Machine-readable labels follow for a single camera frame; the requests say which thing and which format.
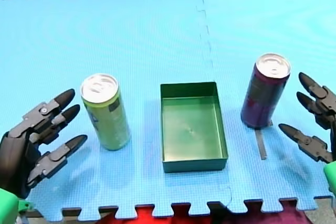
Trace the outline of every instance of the green can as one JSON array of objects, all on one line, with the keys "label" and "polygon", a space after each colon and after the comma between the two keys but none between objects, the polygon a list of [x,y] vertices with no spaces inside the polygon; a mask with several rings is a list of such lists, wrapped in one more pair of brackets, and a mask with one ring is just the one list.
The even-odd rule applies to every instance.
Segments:
[{"label": "green can", "polygon": [[83,81],[80,91],[100,144],[111,151],[124,147],[131,133],[117,80],[96,73]]}]

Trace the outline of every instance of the aluminum can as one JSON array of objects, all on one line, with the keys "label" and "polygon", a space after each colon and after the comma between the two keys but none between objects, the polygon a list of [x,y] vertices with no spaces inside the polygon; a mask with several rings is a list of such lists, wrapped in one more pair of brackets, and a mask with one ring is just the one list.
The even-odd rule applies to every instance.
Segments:
[{"label": "aluminum can", "polygon": [[100,144],[111,151],[125,146],[131,133],[117,80],[96,73],[83,81],[80,92]]},{"label": "aluminum can", "polygon": [[290,75],[290,63],[281,55],[264,54],[254,64],[240,114],[248,126],[260,129],[269,125]]}]

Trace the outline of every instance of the purple can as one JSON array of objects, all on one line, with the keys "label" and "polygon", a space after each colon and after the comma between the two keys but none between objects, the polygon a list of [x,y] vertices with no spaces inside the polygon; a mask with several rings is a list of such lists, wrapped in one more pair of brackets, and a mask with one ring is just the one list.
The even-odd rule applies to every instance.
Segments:
[{"label": "purple can", "polygon": [[290,63],[281,55],[264,54],[253,67],[240,114],[254,129],[268,126],[290,75]]}]

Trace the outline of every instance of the blue foam mat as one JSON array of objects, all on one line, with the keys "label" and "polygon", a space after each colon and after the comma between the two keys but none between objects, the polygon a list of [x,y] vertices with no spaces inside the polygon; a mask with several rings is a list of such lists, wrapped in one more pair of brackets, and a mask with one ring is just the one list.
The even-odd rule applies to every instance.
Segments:
[{"label": "blue foam mat", "polygon": [[[233,212],[245,209],[246,199],[262,199],[264,212],[281,211],[281,198],[297,198],[298,209],[313,209],[314,197],[329,194],[323,165],[298,151],[277,125],[293,125],[330,143],[329,133],[297,101],[296,91],[305,92],[298,80],[301,71],[336,89],[335,1],[204,0],[214,79],[224,105]],[[262,161],[255,132],[241,124],[239,112],[255,59],[272,51],[284,54],[292,70],[274,126],[262,131],[268,154]]]},{"label": "blue foam mat", "polygon": [[[95,72],[120,81],[132,130],[125,148],[105,151],[82,109],[59,139],[41,150],[53,150],[76,134],[87,134],[88,141],[29,200],[50,221],[61,220],[61,209],[69,207],[82,208],[80,220],[99,219],[101,206],[118,206],[118,218],[135,217],[134,206],[148,204],[155,205],[155,216],[172,215],[171,203],[180,202],[191,203],[192,215],[209,213],[209,201],[220,201],[233,212],[244,212],[244,200],[251,199],[263,200],[264,211],[280,211],[280,198],[298,198],[299,209],[315,208],[314,197],[331,195],[323,165],[275,127],[263,131],[268,159],[261,161],[254,133],[238,120],[254,60],[265,51],[278,51],[290,59],[293,70],[274,123],[290,123],[328,140],[328,133],[295,101],[299,71],[336,89],[328,78],[335,67],[330,61],[336,53],[335,0],[309,1],[0,1],[2,132],[38,102],[68,88],[78,91],[81,81]],[[314,26],[304,19],[310,15]],[[287,32],[286,22],[301,33]],[[211,80],[217,82],[225,120],[227,167],[164,174],[160,83]],[[79,92],[74,103],[81,104]]]}]

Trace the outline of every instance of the green tray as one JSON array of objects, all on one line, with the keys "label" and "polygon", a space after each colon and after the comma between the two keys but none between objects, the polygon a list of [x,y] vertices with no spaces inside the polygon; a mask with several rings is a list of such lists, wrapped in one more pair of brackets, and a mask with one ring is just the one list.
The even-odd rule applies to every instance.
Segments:
[{"label": "green tray", "polygon": [[228,158],[215,82],[161,85],[166,173],[221,170]]}]

